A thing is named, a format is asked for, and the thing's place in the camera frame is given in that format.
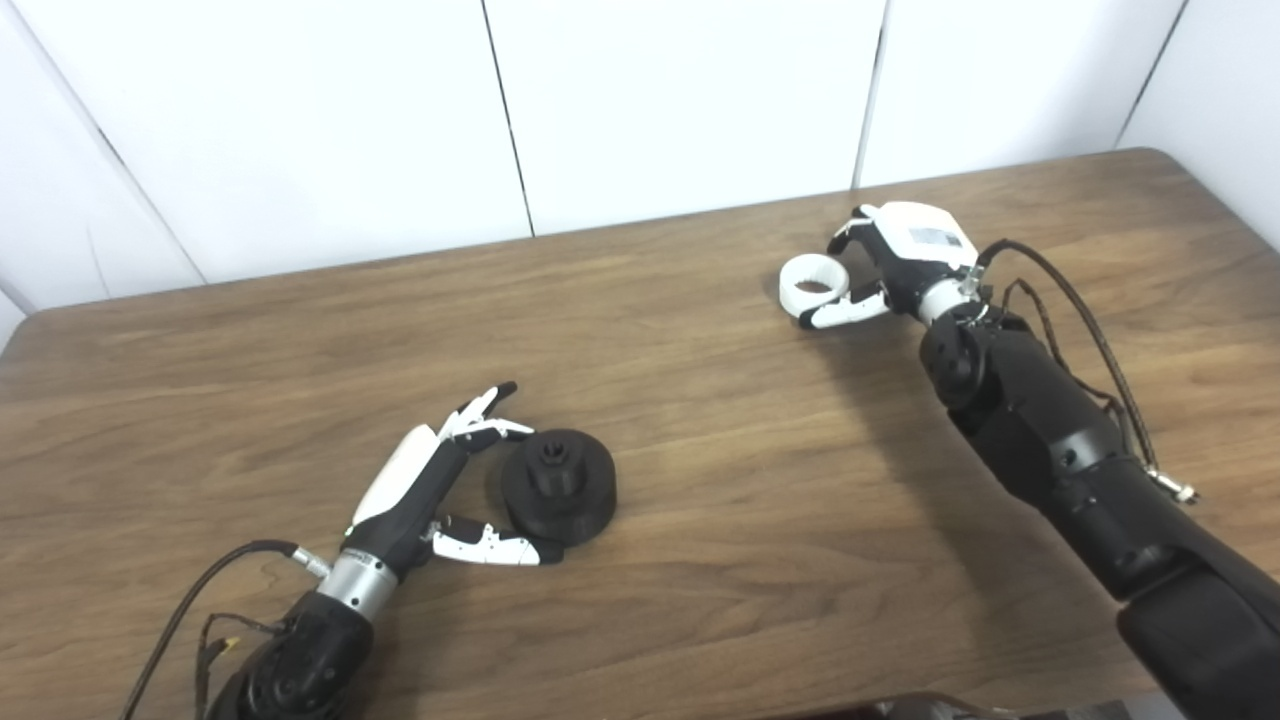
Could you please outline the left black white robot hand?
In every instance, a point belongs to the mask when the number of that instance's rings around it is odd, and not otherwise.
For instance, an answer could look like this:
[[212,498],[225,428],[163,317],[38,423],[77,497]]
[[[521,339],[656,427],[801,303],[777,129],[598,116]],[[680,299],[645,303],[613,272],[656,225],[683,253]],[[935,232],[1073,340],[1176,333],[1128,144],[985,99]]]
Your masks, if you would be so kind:
[[360,500],[343,552],[370,560],[397,582],[433,557],[502,566],[562,562],[564,550],[552,541],[439,515],[475,454],[532,436],[532,428],[493,415],[517,388],[513,380],[499,383],[458,406],[440,429],[422,424],[410,430]]

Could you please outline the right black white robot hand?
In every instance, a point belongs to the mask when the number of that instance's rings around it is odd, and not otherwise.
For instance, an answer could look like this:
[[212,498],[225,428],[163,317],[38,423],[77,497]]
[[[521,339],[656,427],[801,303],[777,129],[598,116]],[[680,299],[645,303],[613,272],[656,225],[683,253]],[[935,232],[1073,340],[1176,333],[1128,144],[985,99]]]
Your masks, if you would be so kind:
[[[877,275],[854,286],[838,261],[858,245]],[[923,202],[864,204],[831,237],[823,254],[804,254],[780,269],[780,306],[806,329],[850,325],[892,313],[932,325],[980,300],[979,252],[955,218]]]

